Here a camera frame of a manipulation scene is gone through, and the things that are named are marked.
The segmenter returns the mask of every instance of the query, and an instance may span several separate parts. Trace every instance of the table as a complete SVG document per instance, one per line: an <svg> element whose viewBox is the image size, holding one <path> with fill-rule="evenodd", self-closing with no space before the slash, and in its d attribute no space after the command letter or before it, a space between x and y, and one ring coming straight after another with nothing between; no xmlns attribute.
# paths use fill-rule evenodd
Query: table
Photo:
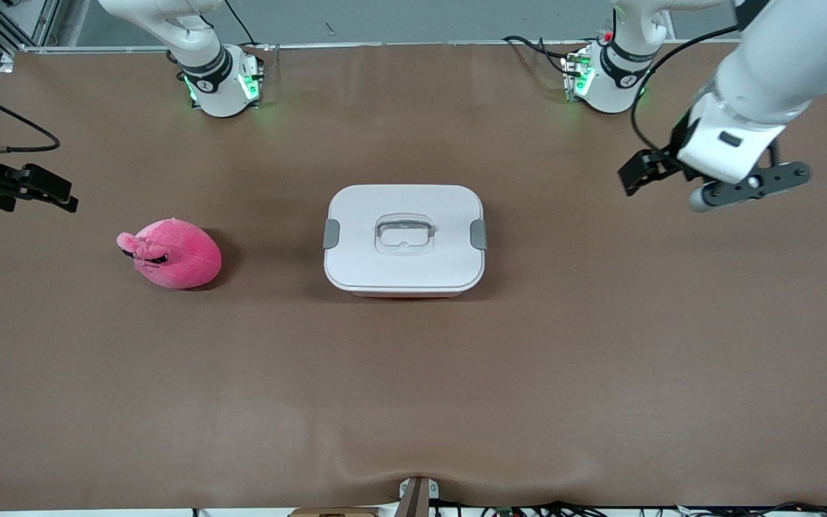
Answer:
<svg viewBox="0 0 827 517"><path fill-rule="evenodd" d="M732 46L641 105L657 141ZM827 504L827 96L781 138L806 187L708 215L627 199L626 115L567 104L506 46L283 50L266 102L187 105L161 55L20 55L0 102L79 212L0 213L0 510L355 505L408 475L476 504ZM0 144L33 144L0 114ZM449 183L485 203L485 278L364 300L322 271L330 198ZM197 292L114 238L219 240Z"/></svg>

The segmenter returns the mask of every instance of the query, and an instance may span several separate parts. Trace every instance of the plush toy eye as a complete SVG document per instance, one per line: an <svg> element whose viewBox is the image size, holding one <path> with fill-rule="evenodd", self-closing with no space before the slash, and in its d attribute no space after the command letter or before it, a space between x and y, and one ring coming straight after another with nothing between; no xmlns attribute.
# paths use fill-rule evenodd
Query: plush toy eye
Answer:
<svg viewBox="0 0 827 517"><path fill-rule="evenodd" d="M159 256L159 258L147 258L145 261L152 262L152 264L164 264L165 262L168 262L168 254L165 253L164 256Z"/></svg>

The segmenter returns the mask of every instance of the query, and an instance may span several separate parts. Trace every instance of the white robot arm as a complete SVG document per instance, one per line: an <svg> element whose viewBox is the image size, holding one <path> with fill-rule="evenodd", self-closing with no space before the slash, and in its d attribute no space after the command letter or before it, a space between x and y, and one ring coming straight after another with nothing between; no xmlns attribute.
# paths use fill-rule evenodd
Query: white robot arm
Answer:
<svg viewBox="0 0 827 517"><path fill-rule="evenodd" d="M168 46L184 71L195 104L213 117L232 117L259 102L256 56L219 42L202 15L223 0L99 0L104 10L147 30Z"/></svg>
<svg viewBox="0 0 827 517"><path fill-rule="evenodd" d="M706 212L757 200L810 179L802 163L775 163L775 138L827 93L827 0L737 0L742 42L726 56L670 144L621 167L627 195L676 172L705 180L689 204ZM772 150L771 168L761 156Z"/></svg>
<svg viewBox="0 0 827 517"><path fill-rule="evenodd" d="M723 0L611 0L614 36L580 50L584 57L571 66L580 78L572 94L604 113L620 113L633 104L640 80L668 33L667 11L691 11L718 6Z"/></svg>

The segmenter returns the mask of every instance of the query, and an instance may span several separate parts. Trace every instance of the stuffed toy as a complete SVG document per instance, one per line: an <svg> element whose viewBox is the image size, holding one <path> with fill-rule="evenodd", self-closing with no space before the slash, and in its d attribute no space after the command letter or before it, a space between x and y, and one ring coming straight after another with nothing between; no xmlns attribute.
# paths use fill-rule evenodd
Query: stuffed toy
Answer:
<svg viewBox="0 0 827 517"><path fill-rule="evenodd" d="M159 220L135 236L121 233L117 245L134 260L136 271L168 289L206 284L223 267L216 242L203 229L183 220Z"/></svg>

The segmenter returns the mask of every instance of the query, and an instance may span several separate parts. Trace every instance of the metal frame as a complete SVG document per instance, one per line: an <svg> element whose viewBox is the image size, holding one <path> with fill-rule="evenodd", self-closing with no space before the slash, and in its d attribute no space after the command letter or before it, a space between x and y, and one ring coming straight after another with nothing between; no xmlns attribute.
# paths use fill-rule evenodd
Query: metal frame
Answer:
<svg viewBox="0 0 827 517"><path fill-rule="evenodd" d="M669 44L684 43L687 39L667 39L665 42ZM738 43L741 42L739 38L729 39L709 39L703 43ZM579 45L588 43L585 39L558 39L547 40L546 45ZM299 50L299 49L342 49L349 47L390 47L390 46L408 46L408 45L509 45L508 42L503 42L501 39L453 39L450 42L430 42L430 43L385 43L385 42L347 42L347 43L290 43L285 45L279 44L260 44L250 45L251 48L260 50ZM20 48L23 52L36 53L36 55L109 55L109 53L164 53L168 48L164 45L134 45L128 47L112 46L112 47L45 47L45 46L26 46Z"/></svg>
<svg viewBox="0 0 827 517"><path fill-rule="evenodd" d="M53 30L55 15L62 4L62 0L43 0L43 10L40 11L37 25L32 34L27 34L9 17L9 11L0 7L0 49L9 59L14 53L27 48L43 47L50 38Z"/></svg>

